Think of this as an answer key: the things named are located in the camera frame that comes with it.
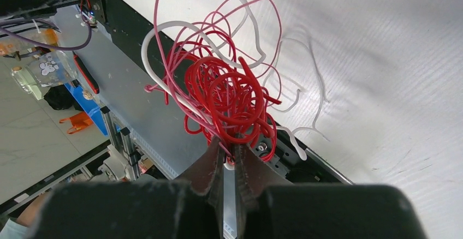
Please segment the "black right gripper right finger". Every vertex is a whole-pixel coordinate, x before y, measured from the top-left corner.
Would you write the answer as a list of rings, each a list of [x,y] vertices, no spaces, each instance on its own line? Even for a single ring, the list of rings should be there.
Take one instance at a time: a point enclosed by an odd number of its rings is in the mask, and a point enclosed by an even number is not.
[[[386,185],[292,183],[234,145],[238,238],[425,238],[412,204]]]

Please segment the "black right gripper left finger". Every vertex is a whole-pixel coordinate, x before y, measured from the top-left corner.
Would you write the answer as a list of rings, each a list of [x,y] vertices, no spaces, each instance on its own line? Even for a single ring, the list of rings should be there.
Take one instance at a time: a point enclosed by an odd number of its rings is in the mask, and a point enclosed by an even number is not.
[[[75,182],[45,199],[28,238],[222,238],[219,139],[173,180]]]

